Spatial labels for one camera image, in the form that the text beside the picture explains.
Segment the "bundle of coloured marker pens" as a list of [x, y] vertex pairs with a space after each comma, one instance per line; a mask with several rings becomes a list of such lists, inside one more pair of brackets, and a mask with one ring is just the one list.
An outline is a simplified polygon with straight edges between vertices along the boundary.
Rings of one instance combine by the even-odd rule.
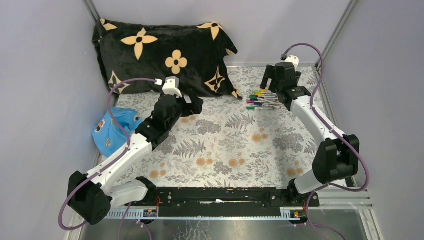
[[255, 108], [283, 108], [283, 105], [279, 102], [279, 97], [277, 94], [264, 89], [253, 91], [246, 100], [246, 103], [249, 105], [247, 107], [249, 110], [253, 110]]

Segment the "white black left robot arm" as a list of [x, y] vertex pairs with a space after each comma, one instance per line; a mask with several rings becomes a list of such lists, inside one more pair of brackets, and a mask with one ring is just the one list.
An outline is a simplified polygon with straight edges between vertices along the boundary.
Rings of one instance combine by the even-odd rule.
[[122, 185], [115, 182], [135, 160], [149, 155], [164, 142], [181, 117], [202, 113], [204, 100], [192, 90], [187, 95], [189, 102], [184, 97], [162, 94], [151, 115], [130, 136], [129, 143], [124, 143], [105, 162], [86, 173], [76, 171], [69, 177], [66, 205], [85, 223], [98, 224], [114, 207], [137, 201], [148, 206], [154, 202], [154, 190], [140, 177]]

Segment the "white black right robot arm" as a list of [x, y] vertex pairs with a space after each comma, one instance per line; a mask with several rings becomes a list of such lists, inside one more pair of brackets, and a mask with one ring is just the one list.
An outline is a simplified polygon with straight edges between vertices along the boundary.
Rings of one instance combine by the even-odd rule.
[[287, 201], [293, 206], [301, 205], [310, 193], [334, 181], [350, 178], [358, 173], [359, 139], [346, 135], [337, 128], [312, 103], [312, 94], [298, 82], [301, 73], [291, 62], [267, 65], [260, 88], [276, 94], [280, 103], [292, 112], [314, 138], [318, 149], [312, 169], [295, 178], [289, 184]]

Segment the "black floral pillow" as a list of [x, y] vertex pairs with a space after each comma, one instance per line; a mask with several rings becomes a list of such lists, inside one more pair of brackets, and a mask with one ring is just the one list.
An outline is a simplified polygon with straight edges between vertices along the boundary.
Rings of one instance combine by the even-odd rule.
[[115, 94], [159, 93], [154, 79], [177, 77], [181, 92], [242, 98], [224, 61], [238, 49], [216, 22], [142, 25], [101, 18], [91, 41], [103, 80]]

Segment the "blue cartoon cloth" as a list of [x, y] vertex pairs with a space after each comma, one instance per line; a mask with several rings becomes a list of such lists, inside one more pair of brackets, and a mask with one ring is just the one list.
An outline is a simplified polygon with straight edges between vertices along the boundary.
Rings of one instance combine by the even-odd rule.
[[110, 157], [126, 142], [125, 134], [132, 135], [136, 128], [142, 123], [142, 118], [138, 112], [131, 108], [111, 108], [113, 116], [123, 127], [121, 130], [117, 123], [107, 112], [92, 131], [92, 138], [100, 153], [105, 157]]

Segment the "floral patterned table mat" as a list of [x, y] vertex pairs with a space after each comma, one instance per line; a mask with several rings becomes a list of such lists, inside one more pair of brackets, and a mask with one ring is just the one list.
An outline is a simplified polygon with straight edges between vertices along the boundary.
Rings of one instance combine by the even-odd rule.
[[199, 115], [182, 117], [169, 137], [139, 158], [117, 185], [146, 177], [158, 187], [285, 187], [312, 168], [318, 145], [285, 108], [249, 110], [262, 67], [230, 67], [242, 99], [205, 98]]

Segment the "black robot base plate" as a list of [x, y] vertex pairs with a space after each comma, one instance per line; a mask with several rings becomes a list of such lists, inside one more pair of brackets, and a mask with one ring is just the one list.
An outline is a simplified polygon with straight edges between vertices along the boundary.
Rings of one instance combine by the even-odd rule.
[[282, 217], [282, 209], [305, 210], [320, 205], [316, 193], [299, 194], [291, 188], [157, 187], [134, 207], [158, 210], [159, 217]]

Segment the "aluminium frame rail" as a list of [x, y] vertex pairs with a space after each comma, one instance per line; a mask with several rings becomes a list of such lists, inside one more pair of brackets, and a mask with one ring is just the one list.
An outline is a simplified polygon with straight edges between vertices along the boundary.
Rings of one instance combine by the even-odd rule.
[[365, 191], [327, 188], [321, 192], [296, 193], [292, 187], [146, 187], [142, 196], [116, 186], [104, 193], [98, 186], [80, 189], [69, 206], [82, 218], [80, 227], [71, 227], [68, 238], [78, 239], [87, 226], [104, 219], [154, 220], [287, 220], [292, 226], [311, 221], [311, 210], [355, 210], [366, 236], [381, 238], [373, 206]]

